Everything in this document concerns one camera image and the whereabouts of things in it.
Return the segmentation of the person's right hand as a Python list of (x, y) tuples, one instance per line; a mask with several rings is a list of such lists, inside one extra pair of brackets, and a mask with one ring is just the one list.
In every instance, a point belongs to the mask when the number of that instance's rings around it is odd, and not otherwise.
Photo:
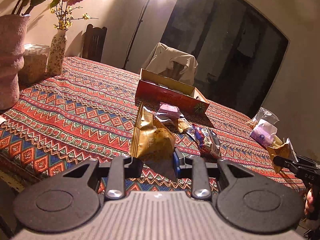
[(313, 213), (315, 207), (313, 205), (313, 192), (312, 189), (308, 191), (306, 201), (305, 201), (305, 209), (304, 209), (304, 214), (307, 216), (311, 213)]

